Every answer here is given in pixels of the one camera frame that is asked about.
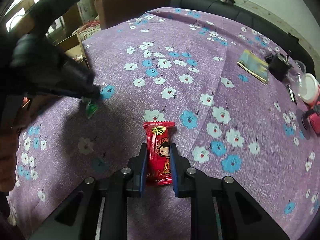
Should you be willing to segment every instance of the red candy wrapper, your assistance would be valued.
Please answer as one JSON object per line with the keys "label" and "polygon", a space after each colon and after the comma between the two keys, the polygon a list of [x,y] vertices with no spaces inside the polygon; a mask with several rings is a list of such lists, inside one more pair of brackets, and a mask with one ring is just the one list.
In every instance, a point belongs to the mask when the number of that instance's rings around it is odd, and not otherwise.
{"label": "red candy wrapper", "polygon": [[147,134],[148,175],[147,183],[151,185],[171,184],[169,132],[174,122],[145,122],[143,128]]}

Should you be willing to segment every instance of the patterned fabric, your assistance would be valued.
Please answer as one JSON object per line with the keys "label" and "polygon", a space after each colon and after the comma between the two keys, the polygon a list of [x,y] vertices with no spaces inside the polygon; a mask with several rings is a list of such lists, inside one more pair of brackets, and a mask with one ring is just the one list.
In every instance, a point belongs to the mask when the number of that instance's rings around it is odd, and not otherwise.
{"label": "patterned fabric", "polygon": [[[146,141],[144,121],[175,121],[170,140],[207,175],[233,176],[298,239],[318,206],[319,138],[303,137],[285,86],[238,67],[244,49],[260,58],[276,44],[240,23],[160,8],[83,42],[102,87],[91,119],[62,98],[20,136],[10,200],[26,235],[87,176],[110,176]],[[298,108],[306,111],[297,98]],[[189,239],[190,200],[172,186],[128,200],[129,239]]]}

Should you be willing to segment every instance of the white flower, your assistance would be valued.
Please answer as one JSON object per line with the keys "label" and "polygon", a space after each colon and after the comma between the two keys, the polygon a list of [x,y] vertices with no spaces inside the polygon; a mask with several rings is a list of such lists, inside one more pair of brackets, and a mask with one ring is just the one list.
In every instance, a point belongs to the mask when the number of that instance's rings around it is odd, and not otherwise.
{"label": "white flower", "polygon": [[148,47],[151,47],[153,46],[153,43],[152,42],[144,42],[143,45],[146,45]]}
{"label": "white flower", "polygon": [[293,142],[296,146],[299,146],[299,140],[296,137],[293,138]]}
{"label": "white flower", "polygon": [[241,39],[243,39],[243,40],[245,40],[245,39],[246,39],[246,37],[245,37],[245,36],[243,36],[242,34],[238,34],[238,36],[239,36]]}
{"label": "white flower", "polygon": [[139,45],[139,48],[144,50],[144,49],[147,49],[148,47],[146,45]]}
{"label": "white flower", "polygon": [[310,192],[311,192],[311,190],[310,190],[310,189],[308,189],[308,190],[307,190],[307,193],[306,193],[306,198],[308,198],[308,197],[309,197]]}
{"label": "white flower", "polygon": [[176,92],[176,90],[172,87],[170,88],[165,88],[162,92],[161,92],[161,95],[162,95],[162,98],[165,98],[165,99],[170,99],[170,98],[173,98],[173,96],[175,95],[174,93]]}
{"label": "white flower", "polygon": [[292,129],[293,129],[293,130],[296,130],[296,129],[297,129],[296,124],[295,124],[294,122],[291,122],[291,126],[292,126]]}
{"label": "white flower", "polygon": [[193,77],[191,77],[190,75],[186,75],[186,74],[179,76],[179,79],[182,83],[185,83],[185,84],[192,83],[192,81],[193,81]]}
{"label": "white flower", "polygon": [[316,195],[313,195],[313,196],[311,197],[311,202],[312,202],[312,203],[315,203],[316,200],[317,200],[317,196],[316,196]]}
{"label": "white flower", "polygon": [[213,37],[215,37],[215,36],[219,36],[219,34],[217,33],[217,32],[210,32],[210,34],[212,34],[213,35]]}
{"label": "white flower", "polygon": [[143,52],[143,56],[144,56],[145,58],[148,58],[148,57],[151,57],[151,56],[152,56],[152,53],[151,53],[150,50],[145,50],[145,51]]}
{"label": "white flower", "polygon": [[283,117],[283,119],[284,119],[284,121],[286,123],[290,123],[291,122],[289,116],[286,113],[282,113],[282,117]]}
{"label": "white flower", "polygon": [[154,55],[155,55],[156,57],[165,57],[165,55],[163,55],[163,54],[161,54],[161,53],[159,53],[159,52],[155,52]]}
{"label": "white flower", "polygon": [[180,66],[186,66],[187,65],[187,63],[185,63],[182,60],[174,60],[173,63],[175,63],[177,65],[180,65]]}
{"label": "white flower", "polygon": [[47,147],[47,141],[46,140],[42,140],[40,143],[40,148],[41,150],[44,150]]}
{"label": "white flower", "polygon": [[19,187],[20,186],[20,183],[19,183],[19,179],[18,177],[16,177],[16,186]]}
{"label": "white flower", "polygon": [[164,58],[158,59],[157,64],[160,68],[168,68],[168,67],[172,66],[171,62],[169,60],[164,59]]}
{"label": "white flower", "polygon": [[158,110],[146,110],[144,112],[144,120],[146,122],[165,122],[164,114]]}
{"label": "white flower", "polygon": [[136,69],[138,66],[137,66],[137,64],[135,64],[135,63],[126,63],[125,65],[124,65],[124,69],[125,70],[134,70],[134,69]]}
{"label": "white flower", "polygon": [[38,179],[38,173],[35,171],[35,169],[32,169],[30,172],[30,176],[33,180]]}
{"label": "white flower", "polygon": [[250,152],[254,155],[257,155],[260,152],[260,146],[257,142],[252,142],[249,144]]}
{"label": "white flower", "polygon": [[309,159],[314,161],[315,160],[315,156],[316,156],[315,152],[311,152],[310,155],[309,155]]}
{"label": "white flower", "polygon": [[134,48],[133,47],[130,47],[127,49],[127,53],[128,54],[132,54],[134,52]]}
{"label": "white flower", "polygon": [[219,125],[216,123],[209,122],[207,123],[207,133],[211,135],[213,138],[219,138],[222,134]]}
{"label": "white flower", "polygon": [[93,142],[90,141],[89,138],[81,137],[79,139],[78,148],[79,148],[79,152],[84,155],[88,155],[89,153],[92,153],[94,151]]}
{"label": "white flower", "polygon": [[163,83],[165,82],[165,79],[164,78],[155,78],[155,83],[157,85],[162,85]]}
{"label": "white flower", "polygon": [[201,23],[195,23],[195,27],[199,29],[202,27],[202,25],[201,25]]}
{"label": "white flower", "polygon": [[306,162],[306,172],[308,172],[311,169],[312,162]]}
{"label": "white flower", "polygon": [[269,42],[270,42],[270,40],[269,40],[267,37],[265,37],[265,36],[262,37],[262,40],[263,40],[263,42],[266,43],[266,44],[269,44]]}
{"label": "white flower", "polygon": [[197,69],[194,68],[194,67],[189,67],[188,70],[190,70],[190,71],[192,71],[192,72],[194,72],[194,73],[198,73],[198,72],[199,72],[199,70],[197,70]]}
{"label": "white flower", "polygon": [[31,168],[35,165],[35,159],[34,159],[33,156],[31,156],[31,157],[29,158],[29,164],[30,164],[30,167],[31,167]]}
{"label": "white flower", "polygon": [[200,101],[205,106],[212,106],[214,105],[213,96],[210,96],[209,94],[201,94]]}
{"label": "white flower", "polygon": [[213,57],[213,59],[216,60],[216,61],[221,61],[221,60],[223,60],[222,57]]}
{"label": "white flower", "polygon": [[221,83],[225,85],[227,88],[233,88],[235,85],[231,82],[231,80],[228,80],[227,78],[221,78]]}
{"label": "white flower", "polygon": [[212,110],[212,115],[217,119],[218,122],[223,122],[223,124],[227,124],[231,120],[229,112],[222,106],[213,107]]}
{"label": "white flower", "polygon": [[22,163],[24,165],[28,164],[28,155],[27,155],[27,153],[23,153],[22,156],[21,156],[21,159],[22,159]]}
{"label": "white flower", "polygon": [[275,105],[276,109],[277,109],[279,112],[281,112],[281,109],[280,109],[279,104],[278,104],[278,103],[276,103],[276,102],[274,102],[273,104]]}
{"label": "white flower", "polygon": [[28,151],[29,148],[30,148],[30,145],[31,145],[31,140],[30,140],[29,137],[27,137],[26,140],[25,140],[24,143],[23,143],[24,149],[25,149],[26,151]]}
{"label": "white flower", "polygon": [[192,156],[196,162],[205,163],[209,161],[209,151],[204,147],[196,146],[192,151]]}
{"label": "white flower", "polygon": [[39,197],[39,199],[40,199],[42,202],[45,201],[45,195],[44,195],[44,193],[43,193],[42,191],[39,191],[39,192],[38,192],[38,197]]}
{"label": "white flower", "polygon": [[294,112],[289,111],[289,115],[291,116],[292,120],[296,120],[296,115],[294,114]]}
{"label": "white flower", "polygon": [[227,142],[231,143],[233,147],[242,147],[242,144],[244,143],[244,138],[241,137],[239,131],[234,131],[233,129],[230,129],[229,132],[226,132],[226,136]]}
{"label": "white flower", "polygon": [[136,78],[134,81],[132,81],[132,84],[134,84],[136,87],[142,87],[146,84],[146,81],[142,78]]}

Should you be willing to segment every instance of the metal bolt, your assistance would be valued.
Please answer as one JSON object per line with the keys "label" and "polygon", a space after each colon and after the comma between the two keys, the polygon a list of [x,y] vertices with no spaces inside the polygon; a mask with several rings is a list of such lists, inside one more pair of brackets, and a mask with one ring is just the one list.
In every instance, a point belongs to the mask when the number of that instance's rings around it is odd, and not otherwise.
{"label": "metal bolt", "polygon": [[226,183],[230,184],[230,183],[233,183],[233,182],[234,182],[234,179],[233,179],[233,177],[226,176],[226,177],[224,178],[224,181],[225,181]]}
{"label": "metal bolt", "polygon": [[189,174],[195,174],[196,172],[197,172],[197,170],[194,167],[187,168],[187,173],[189,173]]}
{"label": "metal bolt", "polygon": [[94,182],[94,178],[93,177],[87,177],[85,180],[84,180],[85,184],[91,184]]}
{"label": "metal bolt", "polygon": [[128,174],[128,173],[131,172],[131,169],[128,168],[128,167],[125,167],[125,168],[122,168],[122,169],[121,169],[121,172],[122,172],[123,174]]}

